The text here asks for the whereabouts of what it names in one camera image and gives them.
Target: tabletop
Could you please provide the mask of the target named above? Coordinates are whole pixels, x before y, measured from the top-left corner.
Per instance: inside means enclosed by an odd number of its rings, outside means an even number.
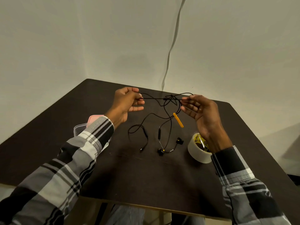
[[[123,86],[86,79],[3,142],[0,183],[16,186],[40,165],[55,158],[61,145],[73,137],[74,126],[86,123],[90,115],[104,114],[112,105],[114,91]],[[140,88],[140,92],[156,98],[172,94],[145,88]],[[227,102],[216,103],[224,129],[256,178],[267,185],[292,224],[300,221],[297,187],[234,108]],[[172,114],[177,107],[170,103],[166,109]],[[184,144],[169,154],[159,156],[157,153],[158,128],[164,120],[154,115],[143,124],[149,135],[143,152],[140,148],[146,138],[141,129],[128,138],[128,129],[140,124],[149,113],[167,117],[155,100],[147,100],[143,111],[129,113],[128,120],[116,129],[109,146],[97,158],[95,169],[80,194],[124,204],[229,218],[213,164],[199,163],[188,153],[187,145],[197,132],[191,117],[183,112],[178,114],[184,128],[173,121],[167,150],[175,146],[177,137],[182,138]],[[169,131],[170,123],[163,125],[163,146]]]

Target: pink lid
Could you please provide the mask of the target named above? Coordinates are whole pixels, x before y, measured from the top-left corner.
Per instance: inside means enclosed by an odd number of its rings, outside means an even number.
[[[96,121],[100,116],[103,115],[92,115],[88,118],[88,124],[86,125],[86,127],[88,127],[90,124],[92,124],[94,121]]]

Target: hand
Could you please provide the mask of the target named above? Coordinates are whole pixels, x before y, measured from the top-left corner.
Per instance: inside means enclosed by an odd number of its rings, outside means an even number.
[[[183,97],[181,103],[181,110],[196,120],[199,133],[208,142],[212,153],[232,147],[214,101],[202,95],[191,95]]]
[[[139,89],[136,87],[124,87],[115,91],[115,98],[110,110],[105,114],[117,128],[121,123],[127,120],[128,111],[143,110],[145,101],[142,95],[138,93]]]

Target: yellow plastic piece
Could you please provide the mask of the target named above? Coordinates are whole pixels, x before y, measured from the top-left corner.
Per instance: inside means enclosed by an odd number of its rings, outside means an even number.
[[[180,121],[179,118],[177,117],[176,113],[173,113],[173,116],[174,116],[175,119],[178,121],[178,124],[180,125],[180,127],[183,128],[183,124],[181,123],[181,121]]]

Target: shirt sleeve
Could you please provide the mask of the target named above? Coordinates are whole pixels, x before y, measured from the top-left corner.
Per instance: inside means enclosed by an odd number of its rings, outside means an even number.
[[[290,225],[266,185],[254,177],[235,146],[213,154],[212,162],[233,224]]]
[[[113,123],[101,116],[69,139],[57,158],[37,168],[0,202],[0,224],[63,224],[113,132]]]

